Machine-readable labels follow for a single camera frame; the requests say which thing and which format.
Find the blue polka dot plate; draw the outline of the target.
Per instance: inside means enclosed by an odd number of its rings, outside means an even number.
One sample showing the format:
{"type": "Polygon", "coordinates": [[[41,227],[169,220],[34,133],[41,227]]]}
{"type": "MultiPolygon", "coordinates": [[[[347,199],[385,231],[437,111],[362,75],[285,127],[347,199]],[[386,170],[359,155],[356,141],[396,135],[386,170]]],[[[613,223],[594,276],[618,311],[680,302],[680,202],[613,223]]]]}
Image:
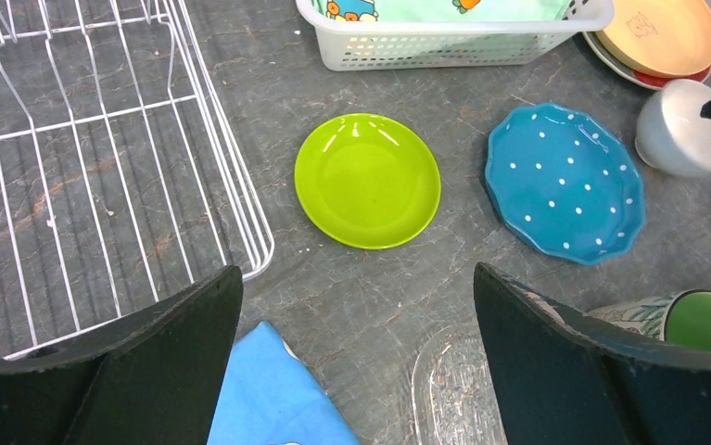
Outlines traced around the blue polka dot plate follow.
{"type": "Polygon", "coordinates": [[[629,252],[646,221],[628,149],[592,116],[518,107],[490,132],[485,187],[505,225],[537,251],[582,265],[629,252]]]}

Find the white round bowl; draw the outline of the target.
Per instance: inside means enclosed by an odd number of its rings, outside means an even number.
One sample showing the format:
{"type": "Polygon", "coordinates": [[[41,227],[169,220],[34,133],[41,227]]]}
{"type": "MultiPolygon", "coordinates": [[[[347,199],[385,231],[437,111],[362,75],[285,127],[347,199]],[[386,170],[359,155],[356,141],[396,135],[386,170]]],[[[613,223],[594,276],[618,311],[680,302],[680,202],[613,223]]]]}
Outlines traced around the white round bowl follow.
{"type": "Polygon", "coordinates": [[[635,149],[648,166],[682,177],[711,175],[711,120],[701,116],[711,87],[688,79],[667,83],[642,106],[635,149]]]}

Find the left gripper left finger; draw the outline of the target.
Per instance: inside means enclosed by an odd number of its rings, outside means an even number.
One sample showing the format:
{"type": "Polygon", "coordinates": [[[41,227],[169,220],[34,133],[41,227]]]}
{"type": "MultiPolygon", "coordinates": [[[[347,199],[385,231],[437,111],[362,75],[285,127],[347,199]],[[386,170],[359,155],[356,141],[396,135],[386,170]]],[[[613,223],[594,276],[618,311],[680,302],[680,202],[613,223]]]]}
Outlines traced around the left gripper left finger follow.
{"type": "Polygon", "coordinates": [[[88,333],[0,359],[0,444],[203,444],[243,299],[220,269],[88,333]]]}

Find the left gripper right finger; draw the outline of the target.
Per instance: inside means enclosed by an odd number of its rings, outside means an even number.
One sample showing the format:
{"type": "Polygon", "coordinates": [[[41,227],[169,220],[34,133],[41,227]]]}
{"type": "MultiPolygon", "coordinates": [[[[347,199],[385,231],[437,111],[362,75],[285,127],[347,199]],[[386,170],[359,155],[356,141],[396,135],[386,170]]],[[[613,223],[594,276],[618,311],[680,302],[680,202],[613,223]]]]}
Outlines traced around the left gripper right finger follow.
{"type": "Polygon", "coordinates": [[[711,352],[643,336],[474,270],[476,317],[511,444],[711,444],[711,352]]]}

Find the lime green plate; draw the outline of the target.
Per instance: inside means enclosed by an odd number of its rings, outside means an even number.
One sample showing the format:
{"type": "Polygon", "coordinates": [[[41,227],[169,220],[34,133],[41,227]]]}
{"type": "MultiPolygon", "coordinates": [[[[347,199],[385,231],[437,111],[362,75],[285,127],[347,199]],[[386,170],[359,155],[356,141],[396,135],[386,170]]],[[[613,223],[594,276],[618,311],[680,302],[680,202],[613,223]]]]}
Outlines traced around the lime green plate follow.
{"type": "Polygon", "coordinates": [[[321,232],[370,250],[420,235],[442,194],[427,143],[401,122],[366,112],[334,117],[308,134],[296,157],[294,186],[321,232]]]}

